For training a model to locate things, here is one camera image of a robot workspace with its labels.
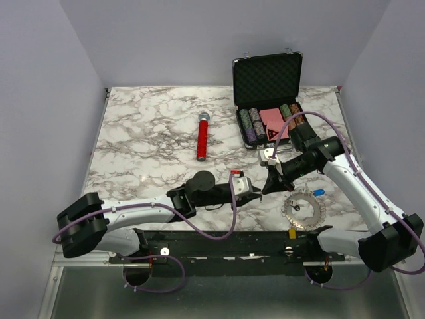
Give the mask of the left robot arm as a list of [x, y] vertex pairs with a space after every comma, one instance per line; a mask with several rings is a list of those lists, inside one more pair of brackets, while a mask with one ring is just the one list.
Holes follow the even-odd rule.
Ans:
[[229, 204], [233, 231], [238, 207], [261, 196], [260, 189], [241, 171], [231, 172], [228, 182], [221, 184], [211, 172], [199, 171], [181, 186], [151, 199], [118, 203], [103, 201], [96, 192], [87, 193], [57, 215], [58, 233], [52, 241], [62, 246], [66, 258], [98, 250], [138, 263], [147, 256], [138, 225], [183, 221], [202, 236], [214, 239], [190, 221], [198, 207]]

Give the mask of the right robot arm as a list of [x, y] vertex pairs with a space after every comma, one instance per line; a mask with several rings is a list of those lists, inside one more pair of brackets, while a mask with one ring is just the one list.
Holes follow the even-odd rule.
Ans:
[[424, 248], [422, 219], [407, 215], [361, 171], [340, 131], [322, 140], [305, 122], [290, 130], [289, 137], [299, 156], [282, 162], [276, 147], [259, 153], [268, 170], [262, 194], [293, 191], [295, 180], [318, 171], [340, 188], [367, 226], [365, 232], [333, 227], [314, 231], [305, 244], [309, 258], [318, 261], [328, 253], [342, 253], [361, 259], [373, 272], [382, 272]]

